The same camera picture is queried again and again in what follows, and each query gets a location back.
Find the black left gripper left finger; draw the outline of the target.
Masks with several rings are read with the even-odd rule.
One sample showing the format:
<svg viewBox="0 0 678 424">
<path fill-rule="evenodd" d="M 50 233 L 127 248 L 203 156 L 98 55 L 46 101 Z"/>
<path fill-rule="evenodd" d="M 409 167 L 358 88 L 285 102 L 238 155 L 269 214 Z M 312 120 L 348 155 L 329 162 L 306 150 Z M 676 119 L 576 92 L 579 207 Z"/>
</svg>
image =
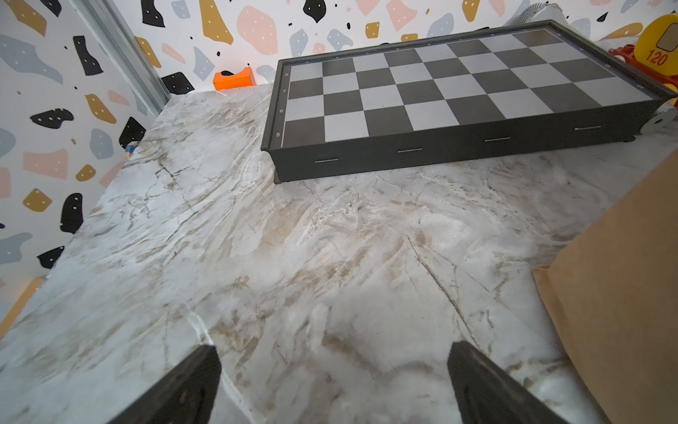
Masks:
<svg viewBox="0 0 678 424">
<path fill-rule="evenodd" d="M 202 344 L 111 422 L 207 423 L 221 372 L 215 346 Z"/>
</svg>

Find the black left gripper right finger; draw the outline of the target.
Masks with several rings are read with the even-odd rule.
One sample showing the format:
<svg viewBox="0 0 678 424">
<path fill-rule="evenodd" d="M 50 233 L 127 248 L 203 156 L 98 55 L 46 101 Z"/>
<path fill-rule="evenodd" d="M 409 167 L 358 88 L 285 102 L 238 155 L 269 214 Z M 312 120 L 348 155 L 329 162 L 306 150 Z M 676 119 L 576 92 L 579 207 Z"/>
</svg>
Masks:
<svg viewBox="0 0 678 424">
<path fill-rule="evenodd" d="M 464 423 L 566 423 L 467 341 L 452 344 L 448 373 Z"/>
</svg>

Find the brown paper bag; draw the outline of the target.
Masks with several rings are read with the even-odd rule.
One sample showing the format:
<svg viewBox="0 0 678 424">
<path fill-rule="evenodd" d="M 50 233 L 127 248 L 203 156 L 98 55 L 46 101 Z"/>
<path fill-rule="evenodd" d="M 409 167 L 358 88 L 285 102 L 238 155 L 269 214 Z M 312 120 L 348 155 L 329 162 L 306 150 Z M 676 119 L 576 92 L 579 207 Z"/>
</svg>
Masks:
<svg viewBox="0 0 678 424">
<path fill-rule="evenodd" d="M 676 155 L 533 277 L 566 353 L 607 418 L 676 422 Z"/>
</svg>

